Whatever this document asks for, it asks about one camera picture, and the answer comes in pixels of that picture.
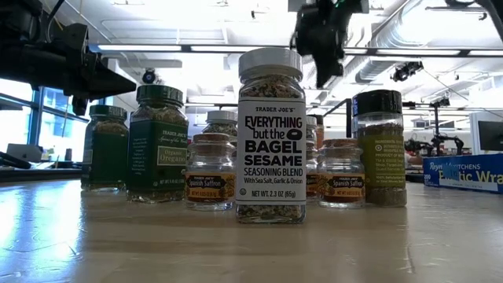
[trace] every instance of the green jar lid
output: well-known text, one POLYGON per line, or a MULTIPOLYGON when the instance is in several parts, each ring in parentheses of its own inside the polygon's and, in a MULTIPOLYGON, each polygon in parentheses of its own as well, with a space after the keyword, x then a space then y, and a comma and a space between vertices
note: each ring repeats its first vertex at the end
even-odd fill
POLYGON ((183 106, 183 93, 171 86, 144 85, 138 87, 136 101, 160 100, 170 101, 183 106))
POLYGON ((93 105, 89 109, 89 115, 93 116, 109 116, 120 119, 127 119, 127 111, 124 108, 111 105, 93 105))

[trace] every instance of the product label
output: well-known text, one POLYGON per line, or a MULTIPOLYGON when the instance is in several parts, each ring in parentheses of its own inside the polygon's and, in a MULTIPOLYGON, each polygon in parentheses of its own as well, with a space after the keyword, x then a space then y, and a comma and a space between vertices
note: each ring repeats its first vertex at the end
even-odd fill
POLYGON ((363 149, 366 185, 405 187, 403 136, 371 135, 358 140, 363 149))
POLYGON ((305 99, 242 97, 237 113, 237 203, 305 204, 305 99))
POLYGON ((319 174, 318 189, 327 197, 364 197, 364 174, 319 174))
POLYGON ((115 186, 124 183, 127 170, 127 134, 86 130, 83 155, 83 184, 115 186))
POLYGON ((308 196, 313 196, 318 192, 318 174, 306 175, 306 192, 308 196))
POLYGON ((185 173, 185 196, 206 200, 234 197, 236 175, 227 173, 185 173))
POLYGON ((128 189, 183 190, 187 130, 185 126, 151 120, 131 123, 128 189))

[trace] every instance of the orange label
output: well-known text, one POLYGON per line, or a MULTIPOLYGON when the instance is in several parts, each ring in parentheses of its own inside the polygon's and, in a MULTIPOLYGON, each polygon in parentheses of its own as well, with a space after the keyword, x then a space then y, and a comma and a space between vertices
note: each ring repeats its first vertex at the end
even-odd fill
POLYGON ((234 197, 236 175, 234 173, 185 173, 185 196, 200 199, 224 199, 234 197))
POLYGON ((318 174, 306 175, 306 193, 318 192, 318 174))
POLYGON ((364 197, 364 174, 319 174, 318 189, 327 197, 364 197))

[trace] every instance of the computer monitor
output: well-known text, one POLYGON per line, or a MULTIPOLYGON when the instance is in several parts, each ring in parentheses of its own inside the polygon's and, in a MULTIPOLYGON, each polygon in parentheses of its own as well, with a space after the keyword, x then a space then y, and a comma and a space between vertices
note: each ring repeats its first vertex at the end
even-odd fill
POLYGON ((479 121, 481 150, 503 151, 503 122, 479 121))

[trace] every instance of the white label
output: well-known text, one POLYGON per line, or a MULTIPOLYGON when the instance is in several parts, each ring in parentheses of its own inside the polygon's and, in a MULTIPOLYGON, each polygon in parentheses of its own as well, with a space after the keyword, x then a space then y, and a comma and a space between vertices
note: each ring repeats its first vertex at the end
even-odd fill
POLYGON ((305 99, 243 97, 237 114, 236 202, 305 204, 305 99))

